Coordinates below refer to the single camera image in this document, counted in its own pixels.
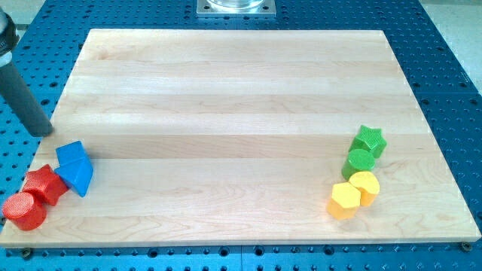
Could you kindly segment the black robot arm end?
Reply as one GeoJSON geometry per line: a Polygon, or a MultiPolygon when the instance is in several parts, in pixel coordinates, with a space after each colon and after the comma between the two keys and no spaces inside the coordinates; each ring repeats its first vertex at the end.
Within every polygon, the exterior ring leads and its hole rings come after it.
{"type": "Polygon", "coordinates": [[[20,36],[12,18],[1,9],[1,67],[12,60],[12,51],[17,46],[20,36]]]}

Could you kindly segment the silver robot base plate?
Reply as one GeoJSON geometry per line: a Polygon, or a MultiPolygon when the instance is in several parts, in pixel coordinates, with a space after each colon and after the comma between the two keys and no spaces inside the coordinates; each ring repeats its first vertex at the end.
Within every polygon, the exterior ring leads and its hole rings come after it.
{"type": "Polygon", "coordinates": [[[197,0],[197,17],[275,17],[275,0],[197,0]]]}

